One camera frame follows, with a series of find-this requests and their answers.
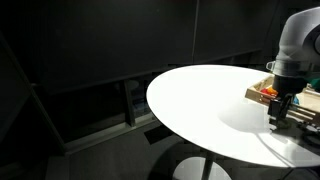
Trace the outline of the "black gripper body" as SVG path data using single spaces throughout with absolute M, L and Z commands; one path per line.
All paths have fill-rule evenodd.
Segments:
M 288 94 L 299 94 L 306 87 L 303 78 L 274 76 L 272 88 L 278 92 L 278 97 L 284 98 Z

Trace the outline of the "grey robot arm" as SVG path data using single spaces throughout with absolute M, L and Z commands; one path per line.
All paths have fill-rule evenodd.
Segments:
M 296 94 L 319 77 L 313 71 L 320 63 L 320 7 L 291 15 L 283 27 L 279 51 L 266 68 L 274 75 L 272 88 L 278 92 L 268 107 L 269 123 L 287 125 L 286 115 Z

